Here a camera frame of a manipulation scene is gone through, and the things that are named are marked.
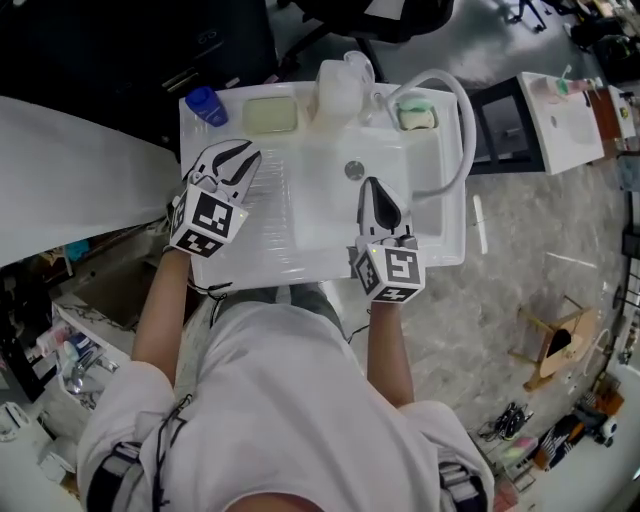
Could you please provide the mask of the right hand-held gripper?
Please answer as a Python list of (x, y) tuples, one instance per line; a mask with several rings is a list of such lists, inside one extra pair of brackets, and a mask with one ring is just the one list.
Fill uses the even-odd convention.
[(359, 192), (359, 235), (350, 264), (371, 302), (406, 303), (425, 286), (425, 267), (411, 219), (392, 192), (375, 177), (366, 178)]

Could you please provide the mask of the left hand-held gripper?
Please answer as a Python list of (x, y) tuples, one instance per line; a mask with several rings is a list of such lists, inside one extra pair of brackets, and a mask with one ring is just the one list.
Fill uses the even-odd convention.
[(209, 258), (230, 244), (248, 217), (242, 202), (262, 163), (246, 139), (206, 147), (172, 200), (169, 246)]

